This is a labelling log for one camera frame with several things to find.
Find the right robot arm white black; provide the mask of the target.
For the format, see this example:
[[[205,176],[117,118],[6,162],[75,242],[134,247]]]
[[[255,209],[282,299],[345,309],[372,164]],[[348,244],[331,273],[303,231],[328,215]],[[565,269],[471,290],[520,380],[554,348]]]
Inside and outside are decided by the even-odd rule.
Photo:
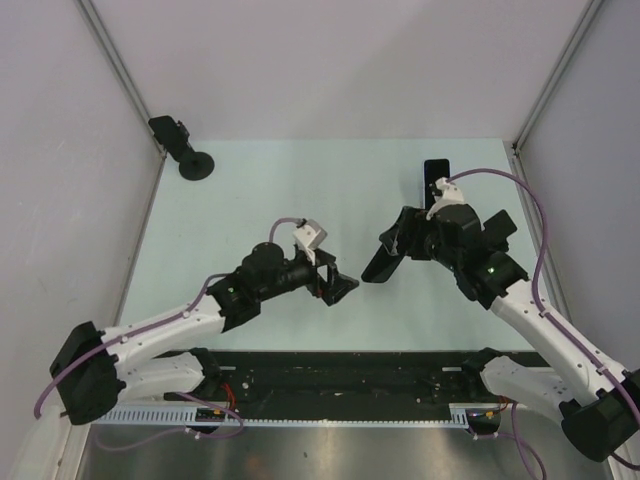
[[[639,430],[639,374],[608,358],[551,305],[536,300],[526,271],[507,253],[516,230],[506,211],[480,221],[468,204],[426,211],[404,207],[380,236],[364,269],[366,283],[389,280],[404,258],[435,261],[462,294],[514,328],[548,363],[550,375],[489,348],[461,376],[473,401],[491,394],[521,403],[559,424],[586,458],[602,462]]]

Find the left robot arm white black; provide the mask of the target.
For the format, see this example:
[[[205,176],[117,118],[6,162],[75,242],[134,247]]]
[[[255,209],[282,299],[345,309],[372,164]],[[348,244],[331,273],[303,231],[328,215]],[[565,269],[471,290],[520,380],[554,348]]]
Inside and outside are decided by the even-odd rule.
[[[52,388],[73,425],[85,425],[125,400],[194,394],[207,400],[221,387],[211,354],[169,350],[202,334],[220,335],[256,318],[264,302],[306,289],[327,306],[359,285],[339,272],[331,254],[301,249],[293,258],[271,242],[256,245],[228,274],[209,277],[196,298],[171,313],[129,326],[98,329],[93,322],[71,330],[52,361]]]

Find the black round-base phone stand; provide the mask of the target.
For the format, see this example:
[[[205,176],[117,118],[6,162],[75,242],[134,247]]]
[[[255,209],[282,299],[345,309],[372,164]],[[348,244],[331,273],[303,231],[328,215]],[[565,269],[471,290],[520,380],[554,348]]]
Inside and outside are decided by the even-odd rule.
[[[179,174],[182,178],[189,181],[207,178],[214,171],[214,159],[205,152],[196,151],[189,142],[190,133],[186,126],[181,121],[176,122],[181,129],[182,146],[173,151],[167,151],[162,147],[178,163]]]

